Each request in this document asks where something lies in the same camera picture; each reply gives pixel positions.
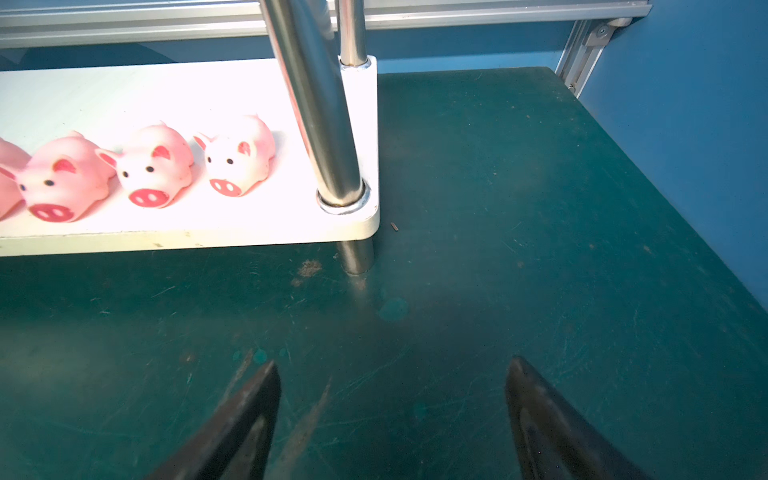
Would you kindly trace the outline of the pink toy pig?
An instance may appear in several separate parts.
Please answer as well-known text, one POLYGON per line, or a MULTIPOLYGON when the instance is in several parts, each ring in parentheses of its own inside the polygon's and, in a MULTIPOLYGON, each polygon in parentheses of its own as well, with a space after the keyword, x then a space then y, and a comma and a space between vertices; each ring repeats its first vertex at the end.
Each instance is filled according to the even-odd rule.
POLYGON ((191 185, 194 155, 187 140, 164 122, 137 130, 121 153, 96 149, 112 167, 128 199, 142 208, 163 208, 191 185))
POLYGON ((110 194, 109 181, 116 172, 97 155, 98 149, 72 131, 40 147, 22 167, 3 165, 1 174, 15 182, 36 218, 73 222, 110 194))
MULTIPOLYGON (((5 170, 23 170, 28 164, 31 155, 19 146, 1 140, 1 168, 5 170)), ((23 197, 16 181, 1 173, 1 219, 7 217, 18 204, 23 202, 23 197)))
POLYGON ((193 135, 203 150, 203 161, 212 188, 226 197, 245 195, 270 175, 276 142, 258 115, 233 118, 218 135, 193 135))

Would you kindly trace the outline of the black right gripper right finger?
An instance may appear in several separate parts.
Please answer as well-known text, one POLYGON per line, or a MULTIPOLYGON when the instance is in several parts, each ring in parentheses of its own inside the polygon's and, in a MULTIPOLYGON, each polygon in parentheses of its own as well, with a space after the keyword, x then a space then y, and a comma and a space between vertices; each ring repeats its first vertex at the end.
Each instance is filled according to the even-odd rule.
POLYGON ((524 357, 508 368, 505 397, 524 479, 646 479, 524 357))

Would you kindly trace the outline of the right aluminium frame post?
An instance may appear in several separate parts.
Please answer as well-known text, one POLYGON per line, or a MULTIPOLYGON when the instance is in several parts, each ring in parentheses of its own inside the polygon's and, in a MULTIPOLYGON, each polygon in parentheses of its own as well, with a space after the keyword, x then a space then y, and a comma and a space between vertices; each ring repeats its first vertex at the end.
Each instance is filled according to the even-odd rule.
POLYGON ((614 33, 631 23, 631 18, 579 20, 574 23, 555 74, 576 98, 581 96, 614 33))

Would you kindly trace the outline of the white two-tier shelf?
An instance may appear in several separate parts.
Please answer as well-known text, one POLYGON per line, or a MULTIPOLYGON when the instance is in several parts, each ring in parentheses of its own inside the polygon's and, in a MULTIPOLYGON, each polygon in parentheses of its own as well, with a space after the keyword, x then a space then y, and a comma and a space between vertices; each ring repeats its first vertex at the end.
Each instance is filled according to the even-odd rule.
POLYGON ((360 1, 265 1, 271 59, 6 71, 5 257, 334 242, 373 262, 378 72, 360 1))

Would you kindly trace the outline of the rear aluminium crossbar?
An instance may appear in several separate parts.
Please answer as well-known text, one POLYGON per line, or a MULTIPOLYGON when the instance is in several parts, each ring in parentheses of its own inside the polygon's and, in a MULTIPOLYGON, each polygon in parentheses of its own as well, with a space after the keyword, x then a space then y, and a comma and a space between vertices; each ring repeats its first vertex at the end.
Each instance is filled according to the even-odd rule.
MULTIPOLYGON (((642 18, 648 1, 367 1, 373 30, 642 18)), ((256 1, 4 1, 4 49, 266 35, 256 1)))

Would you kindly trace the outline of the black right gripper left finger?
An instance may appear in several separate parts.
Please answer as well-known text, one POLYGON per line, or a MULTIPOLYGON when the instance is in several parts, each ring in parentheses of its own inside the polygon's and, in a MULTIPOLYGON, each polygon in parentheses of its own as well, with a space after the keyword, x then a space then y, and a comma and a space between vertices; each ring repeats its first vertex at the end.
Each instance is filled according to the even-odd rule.
POLYGON ((262 479, 281 396, 281 379, 270 361, 221 405, 198 432, 149 479, 262 479))

